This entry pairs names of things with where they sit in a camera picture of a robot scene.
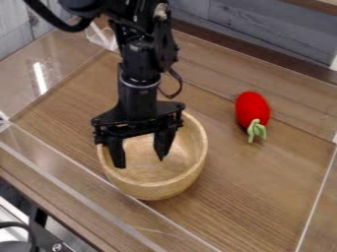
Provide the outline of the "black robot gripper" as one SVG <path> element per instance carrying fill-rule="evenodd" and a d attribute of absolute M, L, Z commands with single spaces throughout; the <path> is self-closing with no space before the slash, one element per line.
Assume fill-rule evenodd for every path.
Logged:
<path fill-rule="evenodd" d="M 154 151 L 159 160 L 168 155 L 178 129 L 183 126 L 182 112 L 186 104 L 164 101 L 156 97 L 160 80 L 136 83 L 119 77 L 116 105 L 91 119 L 94 142 L 108 144 L 116 168 L 127 167 L 123 140 L 154 135 Z"/>

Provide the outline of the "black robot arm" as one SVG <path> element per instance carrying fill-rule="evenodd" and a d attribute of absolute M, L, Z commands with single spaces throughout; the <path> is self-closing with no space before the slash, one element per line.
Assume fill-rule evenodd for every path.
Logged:
<path fill-rule="evenodd" d="M 116 105 L 92 118 L 95 143 L 108 148 L 115 167 L 127 166 L 124 139 L 151 134 L 159 158 L 168 155 L 178 129 L 183 126 L 186 104 L 175 94 L 163 100 L 162 74 L 172 69 L 179 46 L 171 30 L 168 0 L 57 0 L 61 8 L 80 18 L 65 23 L 41 0 L 23 0 L 40 17 L 65 32 L 84 31 L 100 16 L 108 17 L 122 62 L 118 68 Z"/>

